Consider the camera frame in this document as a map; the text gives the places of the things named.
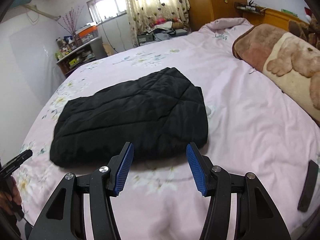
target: curtain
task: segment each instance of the curtain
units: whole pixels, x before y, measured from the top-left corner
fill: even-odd
[[[126,0],[126,3],[135,47],[138,45],[137,34],[152,30],[155,24],[179,21],[188,26],[188,0]]]

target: silver bolt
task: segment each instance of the silver bolt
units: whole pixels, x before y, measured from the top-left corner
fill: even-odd
[[[247,174],[247,176],[248,176],[249,179],[255,179],[256,178],[256,175],[254,173],[252,173],[252,172],[249,172]]]
[[[107,166],[102,166],[102,167],[100,167],[100,169],[99,169],[99,171],[100,172],[107,172],[109,170],[109,168],[107,167]]]
[[[220,172],[221,171],[221,167],[220,166],[213,166],[212,170],[215,172]]]
[[[72,179],[72,178],[73,178],[73,174],[72,174],[72,173],[68,173],[68,174],[65,176],[65,178],[66,178],[67,180]]]

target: teddy bear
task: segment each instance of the teddy bear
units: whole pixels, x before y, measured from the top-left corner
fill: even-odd
[[[314,14],[309,25],[305,22],[289,21],[289,32],[320,50],[320,24]]]

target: folded clothing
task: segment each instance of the folded clothing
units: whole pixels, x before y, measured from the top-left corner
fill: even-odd
[[[108,163],[127,141],[134,161],[157,160],[185,153],[189,142],[203,147],[207,137],[201,88],[165,68],[69,101],[54,129],[50,160],[60,167]]]
[[[269,24],[253,27],[233,44],[233,55],[270,78],[320,121],[320,51]]]

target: window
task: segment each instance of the window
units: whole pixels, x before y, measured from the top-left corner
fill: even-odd
[[[87,2],[92,17],[97,23],[126,13],[125,0],[91,0]]]

